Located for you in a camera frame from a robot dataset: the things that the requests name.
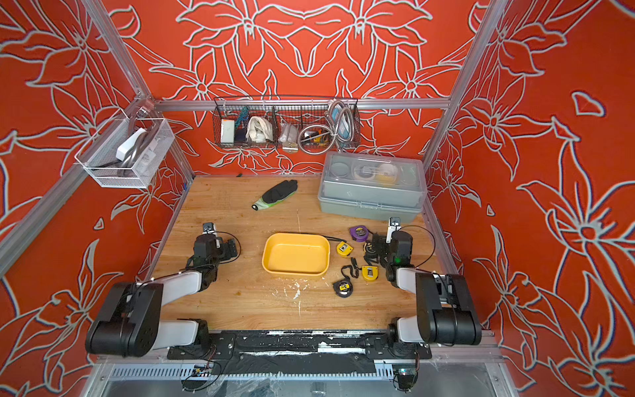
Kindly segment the small yellow deli tape measure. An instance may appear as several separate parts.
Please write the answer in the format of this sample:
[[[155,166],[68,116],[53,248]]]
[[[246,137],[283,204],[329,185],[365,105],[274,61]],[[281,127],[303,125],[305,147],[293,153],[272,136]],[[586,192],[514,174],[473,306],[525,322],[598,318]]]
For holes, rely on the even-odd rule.
[[[365,281],[373,282],[379,277],[379,268],[378,266],[362,266],[360,274]]]

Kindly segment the purple tape measure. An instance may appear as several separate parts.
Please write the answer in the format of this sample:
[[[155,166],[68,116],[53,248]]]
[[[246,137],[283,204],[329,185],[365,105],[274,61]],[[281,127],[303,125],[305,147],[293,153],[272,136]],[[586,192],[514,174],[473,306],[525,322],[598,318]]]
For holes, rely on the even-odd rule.
[[[357,225],[349,228],[349,234],[351,235],[352,240],[354,240],[355,242],[364,243],[368,240],[370,231],[363,225]]]

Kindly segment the black deli tape measure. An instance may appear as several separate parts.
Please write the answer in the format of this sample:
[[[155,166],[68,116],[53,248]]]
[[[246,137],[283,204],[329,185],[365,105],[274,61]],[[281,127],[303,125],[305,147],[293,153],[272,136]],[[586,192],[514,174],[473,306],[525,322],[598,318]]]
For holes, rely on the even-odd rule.
[[[332,287],[339,298],[349,298],[354,291],[352,282],[347,278],[336,281]]]

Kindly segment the round yellow tape measure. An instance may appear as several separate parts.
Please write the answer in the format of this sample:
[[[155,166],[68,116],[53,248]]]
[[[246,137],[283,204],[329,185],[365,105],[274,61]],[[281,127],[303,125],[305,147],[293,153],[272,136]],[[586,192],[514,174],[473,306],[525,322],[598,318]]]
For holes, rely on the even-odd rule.
[[[336,252],[339,256],[348,257],[353,252],[353,247],[346,242],[339,242],[337,244]]]

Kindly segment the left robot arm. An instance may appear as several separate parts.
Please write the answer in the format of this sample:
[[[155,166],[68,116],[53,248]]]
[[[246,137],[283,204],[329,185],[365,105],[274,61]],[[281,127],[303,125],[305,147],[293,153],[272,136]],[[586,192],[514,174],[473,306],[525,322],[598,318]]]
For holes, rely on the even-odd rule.
[[[214,354],[207,322],[203,319],[162,320],[161,310],[186,296],[208,289],[218,279],[221,265],[236,261],[241,243],[231,233],[206,232],[197,236],[185,268],[145,282],[115,284],[99,310],[85,340],[94,355],[143,357],[165,348],[207,359]]]

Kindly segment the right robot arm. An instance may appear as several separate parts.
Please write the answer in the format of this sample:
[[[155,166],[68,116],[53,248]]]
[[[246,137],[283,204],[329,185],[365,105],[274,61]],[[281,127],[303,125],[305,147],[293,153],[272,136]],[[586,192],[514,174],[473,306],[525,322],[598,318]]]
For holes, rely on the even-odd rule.
[[[413,236],[399,229],[370,240],[370,257],[393,287],[413,294],[416,313],[389,325],[390,342],[475,346],[483,328],[464,276],[425,271],[411,263]]]

